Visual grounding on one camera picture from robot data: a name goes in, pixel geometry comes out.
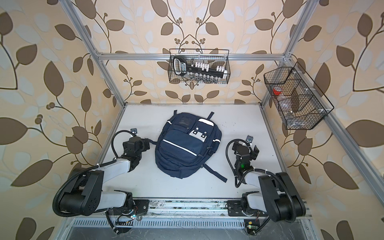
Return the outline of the navy blue student backpack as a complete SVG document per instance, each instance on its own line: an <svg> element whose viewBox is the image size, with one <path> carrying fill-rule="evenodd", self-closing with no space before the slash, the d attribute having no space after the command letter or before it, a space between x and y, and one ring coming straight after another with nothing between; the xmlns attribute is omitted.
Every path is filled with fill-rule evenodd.
<svg viewBox="0 0 384 240"><path fill-rule="evenodd" d="M167 120L156 142L155 162L165 174L187 178L199 169L206 169L224 183L227 178L210 168L206 162L218 150L222 132L212 121L214 112L203 118L191 113L178 113Z"/></svg>

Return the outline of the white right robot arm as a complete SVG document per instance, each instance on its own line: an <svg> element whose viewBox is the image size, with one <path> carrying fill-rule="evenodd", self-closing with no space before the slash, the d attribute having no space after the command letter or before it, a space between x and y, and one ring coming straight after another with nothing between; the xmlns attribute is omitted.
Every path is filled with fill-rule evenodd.
<svg viewBox="0 0 384 240"><path fill-rule="evenodd" d="M257 188L256 191L242 194L240 211L244 216L254 216L263 212L274 221L294 222L307 213L304 201L300 197L290 176L286 172L272 173L255 168L251 161L259 154L251 143L235 139L226 147L226 158L235 178L235 187L242 184Z"/></svg>

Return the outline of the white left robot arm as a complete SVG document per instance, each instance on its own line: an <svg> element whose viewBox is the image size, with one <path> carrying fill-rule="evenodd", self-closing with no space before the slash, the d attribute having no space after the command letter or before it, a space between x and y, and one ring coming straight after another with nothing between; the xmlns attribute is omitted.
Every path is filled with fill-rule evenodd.
<svg viewBox="0 0 384 240"><path fill-rule="evenodd" d="M106 192L103 185L133 171L140 163L142 153L150 149L152 141L128 130L120 132L131 136L128 141L123 142L121 155L118 155L114 142L111 141L114 154L111 161L89 168L75 168L71 172L53 199L52 209L57 216L90 216L109 209L118 209L123 215L136 213L137 207L132 193L120 190Z"/></svg>

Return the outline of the red capped clear bottle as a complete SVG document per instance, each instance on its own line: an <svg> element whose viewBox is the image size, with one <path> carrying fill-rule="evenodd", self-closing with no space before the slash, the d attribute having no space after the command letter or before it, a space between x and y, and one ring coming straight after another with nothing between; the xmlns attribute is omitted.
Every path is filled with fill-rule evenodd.
<svg viewBox="0 0 384 240"><path fill-rule="evenodd" d="M279 86L275 86L273 88L273 94L276 98L281 98L281 97L284 97L284 94L283 94L283 89Z"/></svg>

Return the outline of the black socket wrench set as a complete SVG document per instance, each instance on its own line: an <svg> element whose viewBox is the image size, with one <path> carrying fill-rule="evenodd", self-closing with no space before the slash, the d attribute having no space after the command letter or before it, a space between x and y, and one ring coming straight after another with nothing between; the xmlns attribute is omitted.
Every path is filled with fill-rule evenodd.
<svg viewBox="0 0 384 240"><path fill-rule="evenodd" d="M229 75L229 70L226 68L226 62L208 60L195 61L195 59L186 59L181 56L175 56L171 60L173 72L177 76L192 77L192 76L206 76L224 79Z"/></svg>

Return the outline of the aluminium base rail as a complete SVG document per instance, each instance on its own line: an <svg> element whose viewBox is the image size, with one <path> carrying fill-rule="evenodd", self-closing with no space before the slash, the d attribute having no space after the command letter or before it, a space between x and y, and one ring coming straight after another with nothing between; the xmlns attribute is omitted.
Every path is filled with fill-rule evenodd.
<svg viewBox="0 0 384 240"><path fill-rule="evenodd" d="M256 219L265 218L267 212L255 210L253 214L242 209L239 198L133 198L134 205L108 210L111 218L130 216L143 218L181 219Z"/></svg>

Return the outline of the aluminium cage frame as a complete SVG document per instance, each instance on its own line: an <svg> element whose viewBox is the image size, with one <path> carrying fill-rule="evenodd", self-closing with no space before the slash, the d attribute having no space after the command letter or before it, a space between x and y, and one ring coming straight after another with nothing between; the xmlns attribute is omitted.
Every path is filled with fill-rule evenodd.
<svg viewBox="0 0 384 240"><path fill-rule="evenodd" d="M108 86L128 108L124 129L155 140L165 120L179 112L206 116L223 137L206 170L185 180L169 177L153 154L131 174L109 182L143 198L236 198L253 187L234 186L225 147L253 136L257 168L278 172L272 126L302 198L325 208L383 208L373 189L326 121L318 121L313 96L294 106L308 115L300 133L283 126L264 74L287 59L323 99L379 173L384 171L383 1L65 1L87 33L87 45L108 73Z"/></svg>

